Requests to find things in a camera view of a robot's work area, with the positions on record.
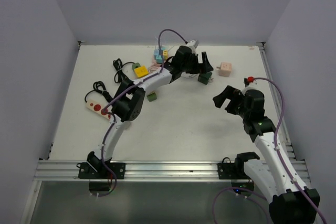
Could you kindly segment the dark green cube adapter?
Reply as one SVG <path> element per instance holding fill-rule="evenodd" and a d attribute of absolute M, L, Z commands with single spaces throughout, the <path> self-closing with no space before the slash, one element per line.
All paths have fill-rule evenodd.
<path fill-rule="evenodd" d="M 204 85 L 208 85 L 213 81 L 212 74 L 213 74 L 212 72 L 200 73 L 198 75 L 197 81 Z"/>

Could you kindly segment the pink cube adapter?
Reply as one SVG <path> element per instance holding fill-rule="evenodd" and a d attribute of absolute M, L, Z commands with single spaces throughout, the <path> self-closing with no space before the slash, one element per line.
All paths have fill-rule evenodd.
<path fill-rule="evenodd" d="M 219 66 L 216 67 L 219 76 L 229 77 L 232 72 L 232 64 L 229 62 L 221 62 Z"/>

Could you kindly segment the beige power strip red sockets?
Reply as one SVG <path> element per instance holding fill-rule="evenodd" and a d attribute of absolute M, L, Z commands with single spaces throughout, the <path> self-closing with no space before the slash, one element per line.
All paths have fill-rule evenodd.
<path fill-rule="evenodd" d="M 103 110 L 104 106 L 94 100 L 87 100 L 85 102 L 85 106 L 87 109 L 89 109 L 90 111 L 94 112 L 95 114 L 107 119 L 107 120 L 111 120 L 112 115 L 109 113 L 110 111 L 106 112 L 105 110 Z"/>

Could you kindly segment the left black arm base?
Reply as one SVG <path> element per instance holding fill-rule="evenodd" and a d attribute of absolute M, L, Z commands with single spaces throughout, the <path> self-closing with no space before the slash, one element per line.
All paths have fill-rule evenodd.
<path fill-rule="evenodd" d="M 116 188 L 116 181 L 124 179 L 125 163 L 103 162 L 94 153 L 90 153 L 85 162 L 77 163 L 78 178 L 88 179 L 89 192 L 96 197 L 107 196 Z"/>

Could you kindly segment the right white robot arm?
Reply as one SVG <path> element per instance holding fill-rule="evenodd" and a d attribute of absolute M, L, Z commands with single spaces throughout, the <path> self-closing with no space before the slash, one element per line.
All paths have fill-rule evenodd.
<path fill-rule="evenodd" d="M 225 100 L 229 100 L 226 112 L 242 118 L 245 132 L 265 159 L 263 164 L 256 153 L 238 154 L 236 176 L 249 177 L 258 186 L 269 203 L 273 223 L 314 223 L 320 196 L 316 189 L 308 188 L 286 155 L 275 125 L 265 116 L 264 94 L 255 88 L 240 91 L 227 86 L 213 97 L 217 108 Z"/>

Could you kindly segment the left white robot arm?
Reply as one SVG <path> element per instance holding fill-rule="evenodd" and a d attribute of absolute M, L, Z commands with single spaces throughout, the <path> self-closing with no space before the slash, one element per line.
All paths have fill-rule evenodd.
<path fill-rule="evenodd" d="M 180 46 L 175 55 L 163 62 L 156 71 L 134 81 L 123 80 L 113 100 L 102 109 L 111 114 L 110 126 L 98 149 L 90 152 L 87 156 L 87 163 L 92 174 L 97 178 L 104 178 L 108 172 L 112 172 L 107 162 L 112 159 L 117 142 L 125 129 L 125 124 L 140 115 L 145 96 L 148 93 L 174 82 L 183 73 L 206 74 L 213 70 L 206 52 L 203 51 L 198 55 L 194 46 L 186 45 Z"/>

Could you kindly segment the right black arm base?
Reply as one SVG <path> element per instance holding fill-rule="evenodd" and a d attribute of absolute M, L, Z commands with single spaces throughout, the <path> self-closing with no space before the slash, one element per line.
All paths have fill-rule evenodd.
<path fill-rule="evenodd" d="M 220 163 L 217 163 L 218 178 L 221 180 L 230 179 L 232 191 L 234 193 L 249 196 L 250 192 L 242 190 L 248 189 L 254 191 L 254 182 L 244 172 L 244 163 L 260 157 L 255 152 L 245 152 L 236 155 L 232 162 L 229 157 L 224 157 Z"/>

